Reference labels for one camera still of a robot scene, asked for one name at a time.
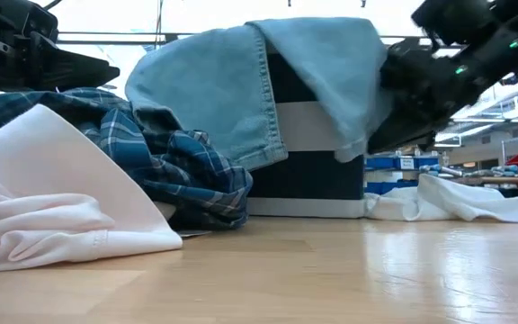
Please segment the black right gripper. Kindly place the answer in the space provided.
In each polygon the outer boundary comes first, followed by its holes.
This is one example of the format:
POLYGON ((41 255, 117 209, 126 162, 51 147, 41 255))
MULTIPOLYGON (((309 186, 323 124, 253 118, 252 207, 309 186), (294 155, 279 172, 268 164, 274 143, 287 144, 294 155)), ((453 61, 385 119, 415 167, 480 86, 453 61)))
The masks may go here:
POLYGON ((368 153, 417 145, 426 150, 448 118, 475 103, 495 81, 490 64, 497 60, 497 41, 471 43, 453 56, 436 57, 407 38, 388 48, 381 68, 381 86, 392 93, 388 119, 371 135, 368 153), (435 122, 419 120, 439 120, 435 122))

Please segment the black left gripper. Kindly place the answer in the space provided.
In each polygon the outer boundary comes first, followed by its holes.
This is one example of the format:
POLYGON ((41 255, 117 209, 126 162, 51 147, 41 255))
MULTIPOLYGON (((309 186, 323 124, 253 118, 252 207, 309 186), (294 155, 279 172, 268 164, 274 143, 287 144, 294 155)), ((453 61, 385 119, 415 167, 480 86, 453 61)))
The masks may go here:
MULTIPOLYGON (((0 0, 0 89, 25 85, 31 33, 51 41, 58 37, 58 19, 29 0, 0 0)), ((106 60, 62 49, 44 49, 38 88, 68 90, 103 86, 120 75, 106 60)))

